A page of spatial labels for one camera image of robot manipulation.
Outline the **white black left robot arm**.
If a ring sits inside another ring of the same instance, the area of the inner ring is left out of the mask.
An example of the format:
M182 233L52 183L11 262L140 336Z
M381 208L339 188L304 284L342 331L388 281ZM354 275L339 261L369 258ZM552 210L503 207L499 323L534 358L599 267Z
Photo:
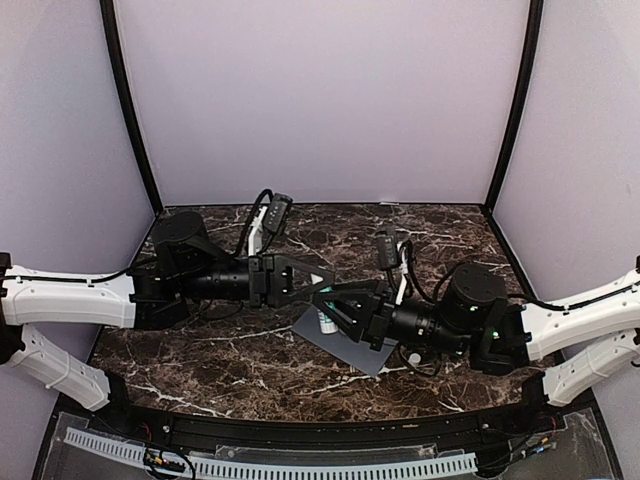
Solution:
M101 412L120 436L141 427L124 380L59 348L36 324L80 323L133 330L164 330L187 320L189 302L228 300L252 308L280 308L331 286L329 270L281 254L231 254L209 237L195 211L155 225L155 255L113 274L40 272L1 255L1 362L23 369L76 401Z

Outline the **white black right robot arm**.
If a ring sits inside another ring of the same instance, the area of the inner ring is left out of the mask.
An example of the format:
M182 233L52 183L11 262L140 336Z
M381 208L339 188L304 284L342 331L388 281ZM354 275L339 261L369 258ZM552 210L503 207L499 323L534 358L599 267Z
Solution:
M539 301L509 294L504 280L476 263L458 265L441 298L398 301L381 281L333 286L313 304L354 342L374 350L387 339L405 347L468 356L471 369L503 376L577 343L586 346L522 386L524 401L510 413L521 434L611 377L639 356L639 271L582 294Z

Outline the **green white glue stick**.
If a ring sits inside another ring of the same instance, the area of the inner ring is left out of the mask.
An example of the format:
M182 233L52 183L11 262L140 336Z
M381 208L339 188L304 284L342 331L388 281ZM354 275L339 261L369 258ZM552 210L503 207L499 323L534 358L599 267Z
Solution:
M338 332L338 326L322 310L318 311L319 327L323 335L331 335Z

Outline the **blue-grey envelope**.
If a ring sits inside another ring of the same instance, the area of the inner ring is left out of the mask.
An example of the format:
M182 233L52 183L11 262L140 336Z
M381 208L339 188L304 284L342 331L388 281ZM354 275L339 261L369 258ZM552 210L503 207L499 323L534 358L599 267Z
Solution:
M352 341L323 312L310 307L294 324L293 331L320 349L367 374L377 376L391 354L397 341L385 340L380 351L362 341Z

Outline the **white glue stick cap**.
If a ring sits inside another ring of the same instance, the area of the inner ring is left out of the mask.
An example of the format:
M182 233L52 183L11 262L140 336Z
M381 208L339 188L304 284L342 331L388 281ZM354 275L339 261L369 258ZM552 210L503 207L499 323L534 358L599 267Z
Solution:
M412 353L408 357L408 362L412 366L418 366L421 363L421 356L418 353Z

